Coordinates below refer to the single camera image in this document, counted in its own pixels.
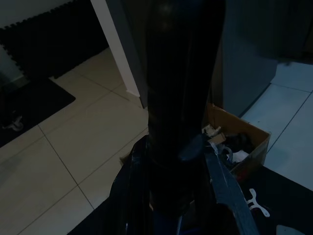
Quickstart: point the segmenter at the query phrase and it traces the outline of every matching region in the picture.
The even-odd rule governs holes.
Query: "floor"
[[[280,64],[243,119],[271,132],[266,167],[313,190],[313,66]],[[110,49],[54,80],[76,100],[0,148],[0,234],[66,235],[109,195],[147,133]]]

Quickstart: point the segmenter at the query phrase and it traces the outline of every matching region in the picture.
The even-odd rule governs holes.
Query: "black cylindrical object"
[[[154,209],[173,217],[192,200],[223,22],[223,0],[153,0],[148,13],[149,186]]]

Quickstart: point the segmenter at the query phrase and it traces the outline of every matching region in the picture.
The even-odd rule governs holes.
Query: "beige floor tile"
[[[147,128],[148,113],[110,93],[47,135],[80,183]]]
[[[126,86],[123,83],[122,85],[120,85],[119,87],[115,88],[113,90],[114,93],[126,98],[127,100],[129,100],[130,102],[134,103],[135,105],[137,105],[138,107],[142,108],[142,104],[140,101],[140,98],[130,94],[129,92],[126,91]]]
[[[34,126],[30,130],[12,140],[10,143],[7,143],[5,146],[0,148],[0,164],[15,154],[21,152],[27,146],[31,145],[43,136],[44,134],[39,127]]]
[[[66,235],[92,210],[85,196],[76,187],[27,227],[21,235]]]
[[[0,234],[16,235],[76,186],[46,138],[0,164]]]
[[[148,129],[140,133],[80,184],[82,191],[94,208],[108,198],[112,183],[121,169],[119,159],[129,154],[133,145],[146,134],[148,134]]]
[[[76,100],[39,124],[45,134],[48,134],[79,111],[109,93],[107,89],[75,74],[73,71],[66,73],[58,79],[52,80],[72,94]]]
[[[80,64],[74,71],[110,91],[123,84],[110,48]]]

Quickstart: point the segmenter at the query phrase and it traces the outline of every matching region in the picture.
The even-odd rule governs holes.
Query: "black foam mat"
[[[49,79],[31,82],[6,98],[10,111],[22,115],[24,128],[20,132],[0,128],[0,147],[14,140],[57,111],[66,107],[75,97]]]
[[[0,28],[0,44],[30,80],[60,77],[109,46],[90,0]]]

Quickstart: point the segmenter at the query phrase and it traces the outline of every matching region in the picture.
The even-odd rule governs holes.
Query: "white object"
[[[239,152],[237,153],[233,153],[233,163],[240,163],[242,162],[247,156],[249,156],[248,153],[246,153],[245,151],[243,150],[240,150]]]
[[[255,190],[254,190],[253,188],[250,188],[249,191],[250,191],[250,193],[251,193],[251,195],[252,195],[252,199],[248,200],[246,203],[247,203],[248,205],[249,205],[250,203],[253,203],[253,205],[252,205],[251,207],[249,207],[249,209],[252,210],[252,209],[254,209],[254,208],[259,208],[259,209],[262,211],[262,213],[263,213],[263,215],[264,215],[265,217],[269,217],[269,212],[268,212],[265,208],[261,207],[261,206],[256,202],[256,192],[255,192]]]

